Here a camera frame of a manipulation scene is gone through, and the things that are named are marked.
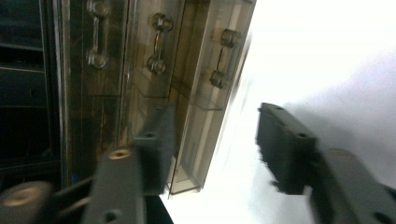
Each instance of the white surface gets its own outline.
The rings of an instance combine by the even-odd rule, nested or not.
[[[396,1],[261,0],[238,94],[205,189],[166,201],[175,223],[312,223],[306,198],[277,193],[255,146],[261,102],[355,152],[396,188]]]

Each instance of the mounting hole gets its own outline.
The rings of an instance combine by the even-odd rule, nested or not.
[[[118,209],[106,211],[104,212],[100,223],[103,224],[116,223],[116,221],[120,218],[120,215],[121,212]]]
[[[146,133],[145,134],[146,137],[152,138],[155,136],[155,133]]]
[[[297,134],[299,137],[301,137],[301,138],[306,138],[306,137],[308,137],[308,135],[306,135],[305,133],[298,133]]]
[[[393,221],[392,221],[392,219],[390,219],[390,217],[388,217],[385,214],[379,213],[379,212],[374,213],[374,217],[377,221],[379,221],[380,223],[383,223],[383,224],[392,224],[393,223]]]
[[[24,205],[36,200],[40,194],[41,189],[38,188],[20,189],[9,195],[3,204],[8,207]]]
[[[115,150],[110,152],[110,154],[108,154],[108,157],[111,160],[121,160],[124,158],[127,158],[131,156],[131,151],[127,150],[127,149],[119,149],[119,150]]]

